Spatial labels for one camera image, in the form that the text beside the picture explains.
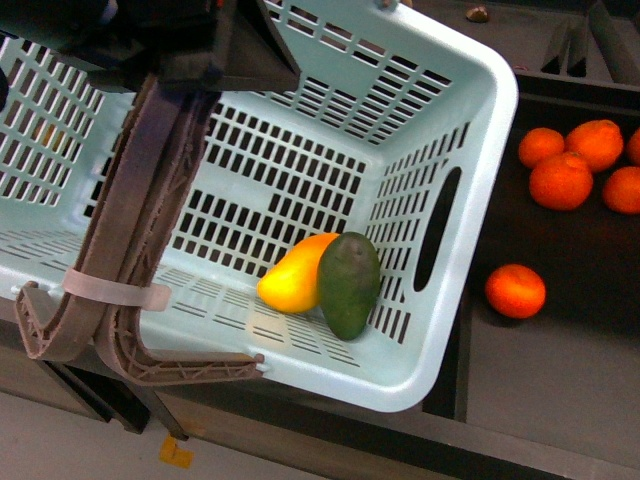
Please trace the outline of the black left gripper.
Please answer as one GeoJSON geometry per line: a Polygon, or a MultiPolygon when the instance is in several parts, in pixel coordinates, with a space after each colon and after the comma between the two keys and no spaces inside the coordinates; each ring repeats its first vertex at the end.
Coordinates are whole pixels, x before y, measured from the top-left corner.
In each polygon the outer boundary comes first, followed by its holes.
{"type": "Polygon", "coordinates": [[[300,81],[262,1],[3,1],[1,34],[46,47],[113,93],[158,72],[184,92],[281,93],[300,81]]]}

